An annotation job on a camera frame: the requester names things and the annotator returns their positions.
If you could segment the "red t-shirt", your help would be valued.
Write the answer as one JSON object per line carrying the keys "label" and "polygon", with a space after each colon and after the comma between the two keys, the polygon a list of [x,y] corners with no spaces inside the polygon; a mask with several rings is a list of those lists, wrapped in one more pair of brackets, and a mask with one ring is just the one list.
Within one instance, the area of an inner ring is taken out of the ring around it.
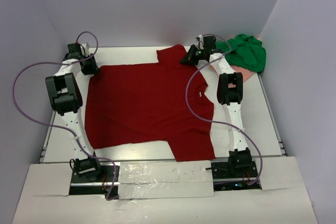
{"label": "red t-shirt", "polygon": [[156,63],[102,66],[90,78],[85,130],[91,146],[165,141],[178,162],[214,159],[206,80],[180,63],[182,45],[156,55]]}

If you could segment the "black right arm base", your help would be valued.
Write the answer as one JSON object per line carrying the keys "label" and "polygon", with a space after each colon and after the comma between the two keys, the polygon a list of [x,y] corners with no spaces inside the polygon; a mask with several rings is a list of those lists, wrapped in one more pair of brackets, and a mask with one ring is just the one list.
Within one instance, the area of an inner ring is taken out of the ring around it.
{"label": "black right arm base", "polygon": [[254,161],[248,168],[234,172],[229,170],[228,162],[211,162],[205,170],[212,173],[214,191],[261,189],[259,182],[248,184],[258,175]]}

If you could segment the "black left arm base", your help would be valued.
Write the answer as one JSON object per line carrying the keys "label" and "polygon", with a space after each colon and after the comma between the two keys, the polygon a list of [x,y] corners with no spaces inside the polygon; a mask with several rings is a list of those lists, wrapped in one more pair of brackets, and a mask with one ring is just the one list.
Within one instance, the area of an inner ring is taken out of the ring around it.
{"label": "black left arm base", "polygon": [[69,195],[101,195],[106,196],[114,178],[114,166],[102,165],[100,173],[95,171],[87,173],[72,172]]}

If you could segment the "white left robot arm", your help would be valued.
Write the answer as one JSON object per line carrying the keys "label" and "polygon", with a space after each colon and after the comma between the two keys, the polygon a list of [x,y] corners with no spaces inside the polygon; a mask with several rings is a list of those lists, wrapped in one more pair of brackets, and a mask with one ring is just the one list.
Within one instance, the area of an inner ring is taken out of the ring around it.
{"label": "white left robot arm", "polygon": [[73,174],[80,179],[96,182],[101,178],[102,171],[82,121],[83,98],[76,82],[76,76],[80,72],[84,75],[99,72],[87,42],[69,44],[60,69],[54,75],[46,77],[45,84],[52,109],[65,123],[62,128],[70,130],[74,157],[69,163]]}

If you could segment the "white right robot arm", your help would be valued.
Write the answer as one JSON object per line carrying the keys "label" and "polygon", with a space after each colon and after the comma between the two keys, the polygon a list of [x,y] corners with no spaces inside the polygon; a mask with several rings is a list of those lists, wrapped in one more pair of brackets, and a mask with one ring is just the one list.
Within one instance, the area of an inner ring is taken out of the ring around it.
{"label": "white right robot arm", "polygon": [[194,112],[188,101],[188,90],[193,78],[200,72],[197,70],[191,75],[185,88],[185,101],[188,109],[197,118],[205,122],[227,125],[232,132],[233,140],[230,144],[228,157],[228,171],[232,175],[244,172],[252,167],[252,156],[247,141],[249,138],[244,133],[243,121],[241,117],[241,103],[243,100],[243,74],[235,71],[227,62],[225,56],[232,48],[228,45],[228,50],[218,49],[216,40],[219,37],[214,34],[199,35],[197,43],[190,46],[186,55],[180,63],[187,66],[197,66],[199,61],[207,61],[207,66],[212,66],[218,75],[216,97],[222,106],[228,122],[208,120]]}

